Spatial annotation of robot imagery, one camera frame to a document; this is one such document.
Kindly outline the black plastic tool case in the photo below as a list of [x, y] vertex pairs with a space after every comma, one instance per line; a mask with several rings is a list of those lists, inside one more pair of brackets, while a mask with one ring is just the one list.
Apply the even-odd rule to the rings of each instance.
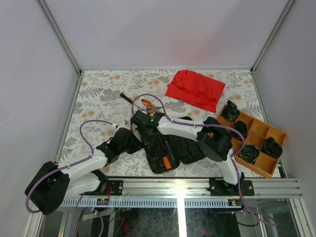
[[156, 135], [151, 137], [140, 137], [144, 144], [146, 159], [150, 169], [155, 174], [162, 174], [170, 171], [166, 170], [163, 164], [163, 157], [168, 153], [167, 147], [164, 144], [165, 141], [168, 141], [169, 143], [176, 168], [181, 163], [192, 164], [205, 158], [198, 143], [191, 139], [175, 135], [163, 135], [159, 131]]

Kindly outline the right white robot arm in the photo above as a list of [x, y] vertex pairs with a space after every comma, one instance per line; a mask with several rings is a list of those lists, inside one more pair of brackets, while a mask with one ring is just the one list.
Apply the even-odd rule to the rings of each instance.
[[232, 136], [227, 131], [229, 128], [221, 125], [216, 119], [208, 117], [202, 123], [195, 123], [192, 120], [170, 118], [163, 113], [151, 116], [137, 111], [131, 121], [136, 125], [146, 145], [162, 135], [178, 136], [197, 142], [205, 156], [218, 163], [226, 191], [236, 195], [242, 190], [241, 174], [233, 155]]

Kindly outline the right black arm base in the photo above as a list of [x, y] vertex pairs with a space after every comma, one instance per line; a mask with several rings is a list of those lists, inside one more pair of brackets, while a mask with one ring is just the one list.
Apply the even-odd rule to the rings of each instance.
[[[245, 180], [242, 173], [240, 178], [240, 190], [243, 197], [252, 197], [255, 195], [253, 183], [250, 180]], [[207, 190], [212, 196], [239, 196], [238, 184], [232, 185], [225, 182], [223, 179], [209, 178], [209, 187]]]

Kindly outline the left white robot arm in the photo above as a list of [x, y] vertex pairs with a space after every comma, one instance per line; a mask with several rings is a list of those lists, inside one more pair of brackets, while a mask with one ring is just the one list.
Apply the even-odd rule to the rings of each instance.
[[117, 161], [121, 154], [133, 154], [142, 148], [143, 143], [132, 131], [119, 128], [86, 158], [59, 165], [46, 162], [25, 189], [27, 210], [48, 215], [67, 198], [85, 193], [110, 194], [109, 179], [101, 169]]

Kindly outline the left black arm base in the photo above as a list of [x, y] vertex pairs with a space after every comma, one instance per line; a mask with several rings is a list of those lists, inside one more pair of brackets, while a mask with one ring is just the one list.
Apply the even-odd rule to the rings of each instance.
[[123, 191], [122, 180], [110, 180], [102, 171], [94, 170], [95, 174], [100, 181], [96, 190], [92, 191], [92, 195], [107, 195], [107, 196], [121, 196]]

